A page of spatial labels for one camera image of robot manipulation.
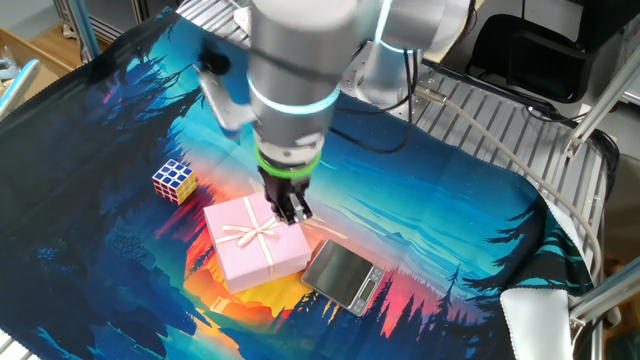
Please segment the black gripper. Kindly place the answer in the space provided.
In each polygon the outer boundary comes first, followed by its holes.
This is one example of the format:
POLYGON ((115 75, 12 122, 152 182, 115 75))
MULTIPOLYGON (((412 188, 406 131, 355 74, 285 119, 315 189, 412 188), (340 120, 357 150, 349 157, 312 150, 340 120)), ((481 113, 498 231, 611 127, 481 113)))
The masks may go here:
POLYGON ((266 199, 273 203, 274 214, 281 222, 292 225, 294 220, 299 223, 313 216, 304 198, 310 185, 309 176, 289 179, 271 175, 263 168, 258 171, 264 181, 266 199))

